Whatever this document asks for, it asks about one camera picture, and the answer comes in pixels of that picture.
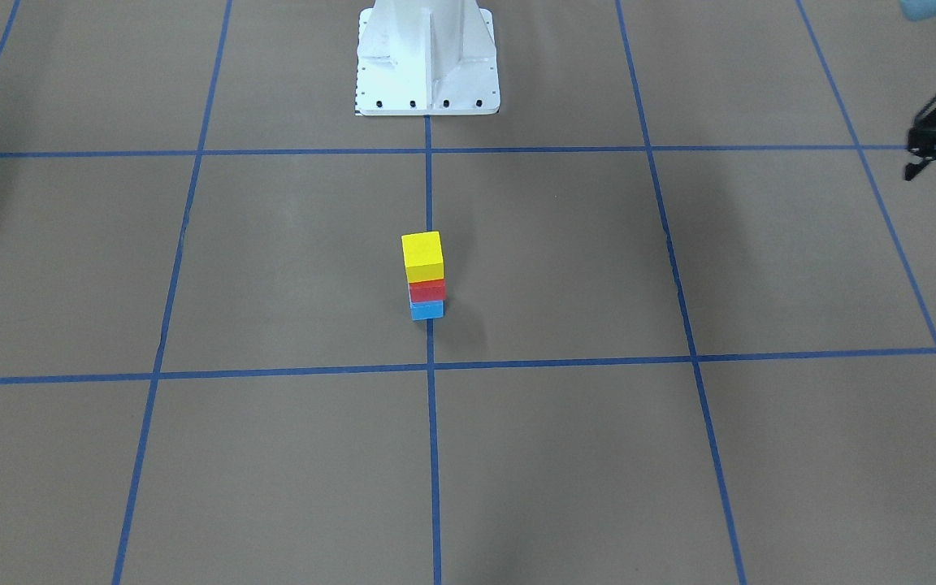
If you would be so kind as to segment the red foam block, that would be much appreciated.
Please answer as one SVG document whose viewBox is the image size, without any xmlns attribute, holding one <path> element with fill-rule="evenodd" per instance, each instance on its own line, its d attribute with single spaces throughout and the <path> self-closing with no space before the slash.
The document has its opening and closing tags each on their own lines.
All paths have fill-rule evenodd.
<svg viewBox="0 0 936 585">
<path fill-rule="evenodd" d="M 409 302 L 412 304 L 444 302 L 446 293 L 445 279 L 423 280 L 408 284 Z"/>
</svg>

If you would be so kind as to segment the blue foam block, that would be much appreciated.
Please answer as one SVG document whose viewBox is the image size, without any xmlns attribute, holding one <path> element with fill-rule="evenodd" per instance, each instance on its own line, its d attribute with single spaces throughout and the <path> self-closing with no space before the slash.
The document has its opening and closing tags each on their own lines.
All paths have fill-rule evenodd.
<svg viewBox="0 0 936 585">
<path fill-rule="evenodd" d="M 445 315 L 445 300 L 409 303 L 409 313 L 413 321 L 441 319 Z"/>
</svg>

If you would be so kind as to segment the yellow foam block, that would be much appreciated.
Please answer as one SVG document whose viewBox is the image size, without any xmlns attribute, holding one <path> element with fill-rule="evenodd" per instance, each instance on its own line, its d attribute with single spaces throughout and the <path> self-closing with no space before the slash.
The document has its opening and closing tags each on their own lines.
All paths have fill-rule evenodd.
<svg viewBox="0 0 936 585">
<path fill-rule="evenodd" d="M 401 237 L 401 247 L 406 282 L 420 283 L 445 278 L 439 231 L 405 234 Z"/>
</svg>

